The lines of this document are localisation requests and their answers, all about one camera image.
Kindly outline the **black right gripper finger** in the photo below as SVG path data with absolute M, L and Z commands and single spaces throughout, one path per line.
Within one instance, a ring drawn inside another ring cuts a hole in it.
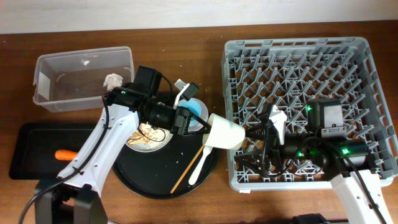
M 267 139 L 267 127 L 263 124 L 257 124 L 246 130 L 245 136 L 256 140 L 265 140 Z
M 234 160 L 244 167 L 251 169 L 255 174 L 264 177 L 264 162 L 261 152 L 245 152 L 234 156 Z

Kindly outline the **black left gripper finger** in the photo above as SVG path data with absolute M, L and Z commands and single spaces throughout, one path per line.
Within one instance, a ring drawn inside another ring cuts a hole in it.
M 189 131 L 187 135 L 197 135 L 197 134 L 206 134 L 206 133 L 207 133 L 206 129 L 201 129 L 198 131 Z
M 210 128 L 211 125 L 208 124 L 206 121 L 204 121 L 203 119 L 201 119 L 198 115 L 196 115 L 195 113 L 193 113 L 192 117 L 197 120 L 200 124 L 202 124 L 204 127 L 206 128 Z

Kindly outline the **cream plastic cup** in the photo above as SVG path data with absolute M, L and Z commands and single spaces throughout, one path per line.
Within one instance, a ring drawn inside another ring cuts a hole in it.
M 242 126 L 214 113 L 207 123 L 211 129 L 208 134 L 203 135 L 203 145 L 234 151 L 243 145 L 245 129 Z

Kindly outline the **white tissue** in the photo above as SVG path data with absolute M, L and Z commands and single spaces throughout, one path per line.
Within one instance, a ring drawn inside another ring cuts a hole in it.
M 123 77 L 118 74 L 112 73 L 105 77 L 103 86 L 106 87 L 107 91 L 110 91 L 115 87 L 121 86 L 122 84 L 123 84 Z

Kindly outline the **orange carrot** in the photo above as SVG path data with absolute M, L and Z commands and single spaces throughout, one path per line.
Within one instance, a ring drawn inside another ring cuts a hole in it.
M 77 152 L 60 149 L 55 152 L 55 158 L 60 161 L 72 161 L 77 156 Z

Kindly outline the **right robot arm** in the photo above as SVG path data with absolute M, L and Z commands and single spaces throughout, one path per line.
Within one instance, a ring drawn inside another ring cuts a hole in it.
M 262 149 L 238 154 L 234 160 L 265 178 L 278 178 L 297 160 L 310 160 L 324 173 L 350 223 L 392 223 L 373 154 L 361 140 L 323 138 L 318 131 L 280 134 L 271 124 L 249 129 L 246 136 L 263 142 Z

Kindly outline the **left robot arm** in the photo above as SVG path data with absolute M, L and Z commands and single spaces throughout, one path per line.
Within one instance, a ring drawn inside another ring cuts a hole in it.
M 210 125 L 189 109 L 159 104 L 155 91 L 129 85 L 102 97 L 101 118 L 78 154 L 53 184 L 40 181 L 28 203 L 35 207 L 36 223 L 109 223 L 101 201 L 106 177 L 129 136 L 142 122 L 172 134 L 189 135 L 190 120 Z

